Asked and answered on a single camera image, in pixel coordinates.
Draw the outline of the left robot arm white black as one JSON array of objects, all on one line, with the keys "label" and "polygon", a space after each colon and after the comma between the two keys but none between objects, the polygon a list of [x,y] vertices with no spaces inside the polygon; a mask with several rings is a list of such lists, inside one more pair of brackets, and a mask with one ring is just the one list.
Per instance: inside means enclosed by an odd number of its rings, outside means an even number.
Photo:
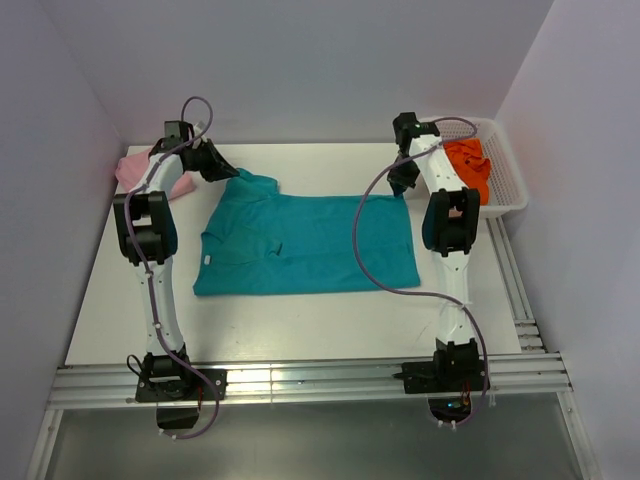
[{"label": "left robot arm white black", "polygon": [[183,119],[167,121],[141,179],[113,199],[119,249],[134,268],[143,297],[146,354],[140,382],[159,385],[172,399],[190,395],[197,375],[190,366],[173,293],[178,235],[169,205],[171,191],[189,172],[207,182],[239,175],[207,138],[210,126],[209,121],[196,125]]}]

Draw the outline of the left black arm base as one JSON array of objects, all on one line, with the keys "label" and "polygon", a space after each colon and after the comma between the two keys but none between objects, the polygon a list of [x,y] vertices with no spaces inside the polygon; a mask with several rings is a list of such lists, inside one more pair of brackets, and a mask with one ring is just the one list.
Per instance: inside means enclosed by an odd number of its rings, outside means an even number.
[{"label": "left black arm base", "polygon": [[195,376],[189,382],[181,379],[154,382],[140,381],[136,393],[137,403],[158,403],[178,401],[214,401],[223,400],[227,387],[227,371],[224,369],[204,369],[201,373],[213,384],[212,390],[200,377]]}]

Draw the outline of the teal t-shirt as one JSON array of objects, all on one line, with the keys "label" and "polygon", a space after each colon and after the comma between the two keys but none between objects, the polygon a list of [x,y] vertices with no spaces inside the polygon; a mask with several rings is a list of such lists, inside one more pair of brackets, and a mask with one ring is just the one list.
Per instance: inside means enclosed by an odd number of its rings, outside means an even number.
[{"label": "teal t-shirt", "polygon": [[283,194],[242,170],[201,234],[198,297],[361,292],[419,286],[406,202],[391,195]]}]

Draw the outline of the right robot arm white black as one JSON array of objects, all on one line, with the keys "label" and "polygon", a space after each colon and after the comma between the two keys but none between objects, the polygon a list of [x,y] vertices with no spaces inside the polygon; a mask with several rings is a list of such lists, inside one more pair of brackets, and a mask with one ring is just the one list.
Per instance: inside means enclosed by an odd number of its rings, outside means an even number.
[{"label": "right robot arm white black", "polygon": [[468,374],[455,354],[477,354],[478,338],[464,309],[469,302],[468,265],[477,236],[480,193],[456,172],[444,149],[439,120],[421,122],[413,112],[402,112],[392,122],[398,156],[387,174],[396,197],[423,180],[429,201],[421,226],[424,247],[436,267],[439,287],[446,297],[441,307],[436,351],[448,355],[433,365],[435,383],[452,390]]}]

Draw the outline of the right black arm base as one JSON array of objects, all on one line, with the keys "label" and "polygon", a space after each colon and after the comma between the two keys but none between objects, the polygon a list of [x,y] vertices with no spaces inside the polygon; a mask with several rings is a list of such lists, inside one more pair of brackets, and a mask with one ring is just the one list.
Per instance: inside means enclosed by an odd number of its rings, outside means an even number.
[{"label": "right black arm base", "polygon": [[405,362],[392,377],[403,382],[406,394],[481,392],[490,388],[482,360],[473,360],[470,365],[440,360]]}]

